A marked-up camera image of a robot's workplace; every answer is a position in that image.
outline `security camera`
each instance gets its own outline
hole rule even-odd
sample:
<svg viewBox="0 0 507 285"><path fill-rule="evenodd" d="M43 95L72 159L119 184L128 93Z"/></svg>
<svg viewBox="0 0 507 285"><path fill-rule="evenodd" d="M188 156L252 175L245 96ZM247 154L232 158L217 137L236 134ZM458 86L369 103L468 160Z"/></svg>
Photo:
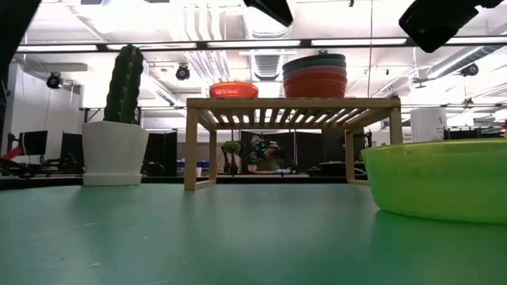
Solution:
<svg viewBox="0 0 507 285"><path fill-rule="evenodd" d="M187 64L180 64L180 67L176 71L176 78L177 80L187 80L190 78L190 70L189 66Z"/></svg>
<svg viewBox="0 0 507 285"><path fill-rule="evenodd" d="M478 74L478 66L477 64L471 64L465 68L463 68L459 74L461 74L461 76L463 77L466 77L466 76L475 76Z"/></svg>
<svg viewBox="0 0 507 285"><path fill-rule="evenodd" d="M48 80L46 81L46 86L50 89L62 89L63 80L61 78L61 73L59 72L51 72Z"/></svg>

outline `desk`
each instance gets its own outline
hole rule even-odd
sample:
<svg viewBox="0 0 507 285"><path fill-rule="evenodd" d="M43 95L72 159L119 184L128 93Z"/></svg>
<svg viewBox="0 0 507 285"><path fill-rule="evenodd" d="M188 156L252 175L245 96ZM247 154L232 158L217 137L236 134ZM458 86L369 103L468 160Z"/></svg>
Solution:
<svg viewBox="0 0 507 285"><path fill-rule="evenodd" d="M505 284L507 226L378 211L347 184L0 192L0 284Z"/></svg>

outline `wooden leg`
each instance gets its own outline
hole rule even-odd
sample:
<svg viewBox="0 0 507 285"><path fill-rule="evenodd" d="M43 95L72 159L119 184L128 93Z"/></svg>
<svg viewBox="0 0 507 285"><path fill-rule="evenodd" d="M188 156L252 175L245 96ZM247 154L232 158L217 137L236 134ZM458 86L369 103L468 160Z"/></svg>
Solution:
<svg viewBox="0 0 507 285"><path fill-rule="evenodd" d="M216 180L216 131L209 132L209 180Z"/></svg>
<svg viewBox="0 0 507 285"><path fill-rule="evenodd" d="M345 132L345 169L347 173L347 181L354 181L354 133L353 131Z"/></svg>
<svg viewBox="0 0 507 285"><path fill-rule="evenodd" d="M400 108L392 108L389 115L391 145L403 143L402 113Z"/></svg>
<svg viewBox="0 0 507 285"><path fill-rule="evenodd" d="M197 175L197 113L196 108L187 110L185 139L185 190L196 190Z"/></svg>

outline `potted plant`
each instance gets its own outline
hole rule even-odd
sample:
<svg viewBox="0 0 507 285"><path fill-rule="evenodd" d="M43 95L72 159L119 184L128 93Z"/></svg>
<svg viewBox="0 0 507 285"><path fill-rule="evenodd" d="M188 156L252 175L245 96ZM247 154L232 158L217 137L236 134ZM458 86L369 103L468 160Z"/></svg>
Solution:
<svg viewBox="0 0 507 285"><path fill-rule="evenodd" d="M116 58L104 120L82 126L84 185L137 185L148 132L135 124L144 57L132 45Z"/></svg>
<svg viewBox="0 0 507 285"><path fill-rule="evenodd" d="M231 174L238 174L238 165L236 165L236 158L234 156L239 155L241 144L236 141L225 142L223 144L223 151L231 155Z"/></svg>

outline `wooden shelf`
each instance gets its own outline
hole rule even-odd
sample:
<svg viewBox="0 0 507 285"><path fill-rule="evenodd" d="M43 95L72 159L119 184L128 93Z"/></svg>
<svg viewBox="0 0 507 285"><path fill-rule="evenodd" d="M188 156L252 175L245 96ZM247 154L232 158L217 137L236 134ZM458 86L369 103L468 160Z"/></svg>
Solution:
<svg viewBox="0 0 507 285"><path fill-rule="evenodd" d="M210 183L216 181L216 131L252 129L335 129L345 131L347 179L355 183L353 132L390 119L391 144L402 143L399 98L187 99L185 189L196 184L197 124L210 131Z"/></svg>

